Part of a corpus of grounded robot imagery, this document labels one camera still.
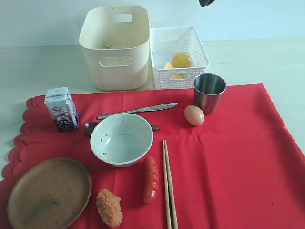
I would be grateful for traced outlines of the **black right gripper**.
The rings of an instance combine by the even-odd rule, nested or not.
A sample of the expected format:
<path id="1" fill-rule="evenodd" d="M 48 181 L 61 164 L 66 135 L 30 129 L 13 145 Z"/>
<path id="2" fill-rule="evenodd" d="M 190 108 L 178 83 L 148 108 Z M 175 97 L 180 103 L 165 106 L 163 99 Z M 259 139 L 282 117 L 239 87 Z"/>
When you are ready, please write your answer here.
<path id="1" fill-rule="evenodd" d="M 201 7 L 206 7 L 214 3 L 216 0 L 199 0 Z"/>

